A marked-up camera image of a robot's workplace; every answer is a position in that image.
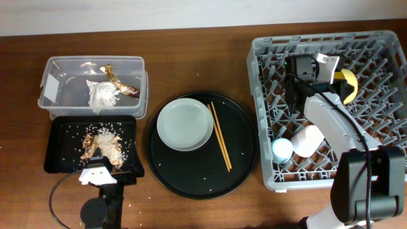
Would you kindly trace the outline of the yellow bowl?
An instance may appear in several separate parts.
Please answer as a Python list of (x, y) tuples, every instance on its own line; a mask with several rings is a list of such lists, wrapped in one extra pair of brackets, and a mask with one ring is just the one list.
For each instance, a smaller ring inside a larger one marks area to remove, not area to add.
[(340, 72), (335, 72), (334, 80), (347, 80), (348, 84), (350, 85), (350, 96), (347, 99), (347, 104), (351, 103), (355, 99), (358, 92), (358, 82), (355, 74), (348, 69), (342, 69)]

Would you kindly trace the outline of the grey plate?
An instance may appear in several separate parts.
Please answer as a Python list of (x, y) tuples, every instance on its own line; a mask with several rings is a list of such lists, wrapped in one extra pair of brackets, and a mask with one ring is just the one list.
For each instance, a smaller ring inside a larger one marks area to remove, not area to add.
[(214, 121), (203, 102), (191, 98), (175, 99), (158, 114), (156, 129), (163, 143), (177, 151), (202, 147), (212, 135)]

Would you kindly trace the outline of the pink cup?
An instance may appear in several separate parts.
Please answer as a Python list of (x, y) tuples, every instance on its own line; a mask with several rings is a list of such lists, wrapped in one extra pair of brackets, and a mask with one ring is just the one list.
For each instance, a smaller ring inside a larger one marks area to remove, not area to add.
[(312, 156), (324, 140), (322, 132), (316, 125), (308, 125), (294, 135), (290, 142), (293, 151), (301, 157)]

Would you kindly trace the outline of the gold foil wrapper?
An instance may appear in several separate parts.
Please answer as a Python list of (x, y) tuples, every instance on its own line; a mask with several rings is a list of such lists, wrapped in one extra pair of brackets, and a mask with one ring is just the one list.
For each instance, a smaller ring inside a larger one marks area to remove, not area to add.
[(109, 78), (109, 80), (114, 83), (116, 85), (116, 87), (118, 88), (118, 90), (135, 99), (138, 99), (140, 96), (140, 90), (136, 89), (134, 87), (131, 87), (129, 85), (125, 85), (123, 84), (113, 73), (113, 69), (112, 66), (110, 64), (106, 65), (106, 66), (102, 66), (100, 67), (100, 70), (107, 75), (107, 77)]

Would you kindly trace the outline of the white napkin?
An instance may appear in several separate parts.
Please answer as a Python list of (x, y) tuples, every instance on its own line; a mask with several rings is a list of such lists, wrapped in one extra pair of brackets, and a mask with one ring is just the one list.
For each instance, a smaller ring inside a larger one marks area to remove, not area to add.
[(119, 100), (118, 95), (121, 93), (117, 86), (111, 81), (94, 82), (86, 81), (89, 88), (89, 101), (88, 104), (92, 111), (97, 115), (104, 108), (111, 108), (116, 105)]

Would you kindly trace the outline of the blue cup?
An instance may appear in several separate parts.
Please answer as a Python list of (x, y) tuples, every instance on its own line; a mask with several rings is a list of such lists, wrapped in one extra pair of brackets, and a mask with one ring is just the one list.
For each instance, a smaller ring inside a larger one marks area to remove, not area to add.
[(288, 139), (275, 139), (271, 143), (271, 149), (273, 154), (273, 163), (284, 164), (292, 157), (293, 145)]

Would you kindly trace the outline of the wooden chopstick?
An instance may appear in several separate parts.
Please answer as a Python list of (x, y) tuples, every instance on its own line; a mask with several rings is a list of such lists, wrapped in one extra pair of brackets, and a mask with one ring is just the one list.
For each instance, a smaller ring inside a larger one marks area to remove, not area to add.
[(231, 171), (231, 170), (232, 170), (232, 165), (231, 165), (231, 161), (230, 161), (230, 157), (229, 157), (229, 154), (228, 154), (228, 150), (227, 150), (227, 148), (226, 148), (226, 144), (225, 144), (225, 141), (224, 141), (224, 137), (223, 137), (223, 133), (222, 133), (222, 130), (221, 130), (220, 122), (219, 122), (219, 119), (218, 119), (218, 117), (217, 117), (216, 109), (215, 109), (214, 103), (213, 103), (212, 101), (210, 102), (210, 105), (211, 105), (211, 107), (212, 107), (213, 115), (214, 115), (214, 118), (215, 118), (215, 121), (216, 121), (216, 125), (217, 125), (217, 130), (218, 130), (218, 132), (219, 132), (219, 135), (220, 135), (220, 138), (221, 138), (221, 142), (222, 142), (222, 144), (223, 144), (224, 152), (226, 153), (226, 159), (227, 159), (228, 165), (230, 166), (230, 171)]
[(213, 115), (213, 113), (212, 113), (212, 110), (211, 110), (209, 104), (207, 104), (207, 108), (209, 109), (209, 112), (210, 112), (210, 114), (211, 114), (211, 116), (212, 116), (212, 121), (213, 121), (214, 130), (215, 130), (215, 133), (216, 133), (216, 138), (217, 138), (217, 141), (218, 141), (218, 143), (219, 143), (219, 147), (220, 147), (220, 149), (221, 149), (221, 152), (222, 152), (222, 155), (223, 155), (223, 159), (224, 159), (224, 162), (225, 162), (227, 171), (230, 172), (230, 166), (228, 165), (228, 162), (227, 162), (227, 159), (226, 159), (226, 153), (224, 152), (223, 144), (222, 144), (222, 142), (221, 142), (221, 138), (220, 138), (219, 132), (218, 132), (218, 130), (217, 130), (216, 121), (215, 121), (214, 115)]

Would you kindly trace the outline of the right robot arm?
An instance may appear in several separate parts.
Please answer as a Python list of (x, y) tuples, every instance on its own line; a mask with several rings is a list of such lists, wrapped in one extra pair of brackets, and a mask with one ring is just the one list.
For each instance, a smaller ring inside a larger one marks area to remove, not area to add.
[(292, 55), (284, 61), (285, 101), (322, 133), (339, 160), (330, 204), (300, 228), (371, 228), (404, 209), (404, 154), (365, 131), (345, 109), (358, 92), (341, 55)]

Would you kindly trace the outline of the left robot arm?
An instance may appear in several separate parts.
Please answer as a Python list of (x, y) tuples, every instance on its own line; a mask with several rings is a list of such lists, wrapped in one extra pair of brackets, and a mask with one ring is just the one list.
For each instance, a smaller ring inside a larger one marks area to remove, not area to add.
[(79, 180), (99, 189), (96, 198), (87, 200), (80, 217), (86, 228), (121, 228), (124, 187), (137, 184), (144, 177), (144, 168), (135, 146), (124, 161), (122, 172), (113, 172), (113, 165), (105, 156), (90, 159), (82, 170)]

